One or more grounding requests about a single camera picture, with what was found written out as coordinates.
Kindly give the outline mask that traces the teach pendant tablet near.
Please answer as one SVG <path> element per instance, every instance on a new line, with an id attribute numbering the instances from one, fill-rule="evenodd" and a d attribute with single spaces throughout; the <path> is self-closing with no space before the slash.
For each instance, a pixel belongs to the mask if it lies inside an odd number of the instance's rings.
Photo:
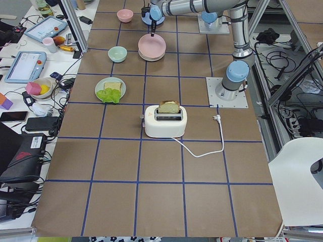
<path id="1" fill-rule="evenodd" d="M 27 84 L 36 80 L 43 70 L 46 58 L 44 51 L 19 51 L 4 81 Z"/>

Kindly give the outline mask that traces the white chair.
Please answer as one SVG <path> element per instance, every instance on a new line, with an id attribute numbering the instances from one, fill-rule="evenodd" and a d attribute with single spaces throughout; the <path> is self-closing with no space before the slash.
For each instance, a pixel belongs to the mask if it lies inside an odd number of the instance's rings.
<path id="1" fill-rule="evenodd" d="M 286 226 L 322 224 L 322 187 L 311 166 L 322 159 L 322 138 L 298 138 L 286 143 L 268 164 Z"/>

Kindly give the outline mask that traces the white cup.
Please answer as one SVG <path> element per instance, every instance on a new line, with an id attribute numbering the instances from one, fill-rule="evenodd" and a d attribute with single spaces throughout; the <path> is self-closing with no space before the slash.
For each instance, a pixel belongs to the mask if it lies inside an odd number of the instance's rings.
<path id="1" fill-rule="evenodd" d="M 48 49 L 49 52 L 51 53 L 56 53 L 57 52 L 57 46 L 51 37 L 46 37 L 42 39 L 43 45 Z"/>

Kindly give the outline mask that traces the green plate with food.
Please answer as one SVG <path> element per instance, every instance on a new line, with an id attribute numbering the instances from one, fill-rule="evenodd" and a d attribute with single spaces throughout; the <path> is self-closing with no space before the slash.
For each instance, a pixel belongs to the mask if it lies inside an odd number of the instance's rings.
<path id="1" fill-rule="evenodd" d="M 119 103 L 126 92 L 126 84 L 119 78 L 104 78 L 96 84 L 95 95 L 103 103 Z"/>

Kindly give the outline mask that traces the white toaster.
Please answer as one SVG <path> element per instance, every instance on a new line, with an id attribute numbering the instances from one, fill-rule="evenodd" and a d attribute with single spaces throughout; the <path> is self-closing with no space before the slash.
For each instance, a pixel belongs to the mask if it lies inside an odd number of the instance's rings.
<path id="1" fill-rule="evenodd" d="M 158 105 L 148 106 L 144 113 L 144 130 L 151 138 L 177 138 L 185 133 L 186 109 L 180 106 L 178 113 L 159 113 Z"/>

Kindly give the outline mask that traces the pink bowl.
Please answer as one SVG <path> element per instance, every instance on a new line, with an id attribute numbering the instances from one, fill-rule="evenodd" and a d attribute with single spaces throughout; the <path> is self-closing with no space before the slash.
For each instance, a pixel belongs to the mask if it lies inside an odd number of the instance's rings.
<path id="1" fill-rule="evenodd" d="M 129 9 L 121 9 L 117 12 L 117 17 L 122 23 L 129 23 L 132 21 L 134 13 Z"/>

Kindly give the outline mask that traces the pink plate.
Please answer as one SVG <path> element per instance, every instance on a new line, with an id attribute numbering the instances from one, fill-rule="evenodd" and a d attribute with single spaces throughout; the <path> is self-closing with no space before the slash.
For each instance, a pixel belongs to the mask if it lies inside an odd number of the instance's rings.
<path id="1" fill-rule="evenodd" d="M 145 57 L 157 58 L 165 54 L 166 42 L 160 35 L 145 34 L 138 41 L 138 50 Z"/>

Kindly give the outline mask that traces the blue plate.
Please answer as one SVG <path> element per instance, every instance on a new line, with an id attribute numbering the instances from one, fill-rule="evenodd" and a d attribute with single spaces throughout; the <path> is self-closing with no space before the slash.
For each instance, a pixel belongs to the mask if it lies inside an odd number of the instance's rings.
<path id="1" fill-rule="evenodd" d="M 142 21 L 143 21 L 143 23 L 145 23 L 146 25 L 151 25 L 151 19 L 150 19 L 150 17 L 149 17 L 149 14 L 148 14 L 148 13 L 145 15 L 145 17 L 142 17 L 142 18 L 141 18 L 141 20 L 142 20 Z M 158 20 L 158 21 L 156 22 L 156 25 L 158 26 L 158 25 L 162 24 L 162 23 L 164 22 L 164 20 L 165 20 L 165 17 L 162 17 L 160 20 Z"/>

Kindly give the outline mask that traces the toast slice in toaster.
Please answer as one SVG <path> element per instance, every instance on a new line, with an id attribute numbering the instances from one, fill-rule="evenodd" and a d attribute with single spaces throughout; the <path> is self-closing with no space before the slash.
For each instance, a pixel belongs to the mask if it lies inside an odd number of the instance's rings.
<path id="1" fill-rule="evenodd" d="M 159 113 L 178 113 L 180 111 L 180 104 L 178 101 L 165 100 L 158 106 Z"/>

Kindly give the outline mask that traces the bread slice on plate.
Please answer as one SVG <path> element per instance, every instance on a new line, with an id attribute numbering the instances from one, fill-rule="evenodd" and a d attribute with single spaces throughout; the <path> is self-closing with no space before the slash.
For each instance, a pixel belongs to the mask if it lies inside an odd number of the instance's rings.
<path id="1" fill-rule="evenodd" d="M 118 90 L 121 92 L 121 89 L 122 89 L 122 83 L 121 82 L 105 82 L 104 83 L 104 90 L 106 89 L 112 89 L 112 90 Z"/>

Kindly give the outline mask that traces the bowl with toy fruit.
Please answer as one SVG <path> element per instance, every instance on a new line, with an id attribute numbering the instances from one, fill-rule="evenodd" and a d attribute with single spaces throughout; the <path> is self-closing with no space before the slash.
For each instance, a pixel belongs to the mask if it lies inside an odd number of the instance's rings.
<path id="1" fill-rule="evenodd" d="M 27 83 L 26 92 L 36 100 L 46 100 L 52 94 L 53 83 L 53 78 L 38 78 Z"/>

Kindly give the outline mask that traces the green lettuce leaf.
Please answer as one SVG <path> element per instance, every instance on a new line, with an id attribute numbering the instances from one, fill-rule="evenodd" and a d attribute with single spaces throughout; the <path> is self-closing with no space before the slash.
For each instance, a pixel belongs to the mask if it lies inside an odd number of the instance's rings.
<path id="1" fill-rule="evenodd" d="M 106 90 L 99 90 L 96 92 L 97 97 L 103 102 L 103 103 L 119 103 L 121 98 L 121 92 L 118 90 L 112 90 L 110 88 Z"/>

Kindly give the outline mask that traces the green bowl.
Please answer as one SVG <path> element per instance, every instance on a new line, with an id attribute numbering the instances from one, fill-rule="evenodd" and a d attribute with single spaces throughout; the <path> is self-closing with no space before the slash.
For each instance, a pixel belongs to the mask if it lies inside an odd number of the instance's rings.
<path id="1" fill-rule="evenodd" d="M 121 63 L 126 59 L 127 53 L 128 52 L 124 47 L 114 46 L 109 49 L 107 54 L 111 61 Z"/>

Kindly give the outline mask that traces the teach pendant tablet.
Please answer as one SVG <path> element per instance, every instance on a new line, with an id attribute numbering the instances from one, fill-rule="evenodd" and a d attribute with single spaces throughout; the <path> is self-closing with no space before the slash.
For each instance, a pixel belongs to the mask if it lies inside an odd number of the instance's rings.
<path id="1" fill-rule="evenodd" d="M 4 81 L 27 84 L 36 80 L 43 70 L 46 58 L 44 51 L 19 51 Z"/>
<path id="2" fill-rule="evenodd" d="M 25 35 L 42 42 L 44 38 L 55 37 L 67 27 L 67 22 L 49 16 L 25 31 Z"/>

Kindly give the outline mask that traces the teach pendant tablet far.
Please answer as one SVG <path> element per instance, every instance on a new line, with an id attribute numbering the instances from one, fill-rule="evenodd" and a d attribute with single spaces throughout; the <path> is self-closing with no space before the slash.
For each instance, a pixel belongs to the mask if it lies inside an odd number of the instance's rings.
<path id="1" fill-rule="evenodd" d="M 25 35 L 42 42 L 44 38 L 55 37 L 67 27 L 67 22 L 49 16 L 25 31 Z"/>

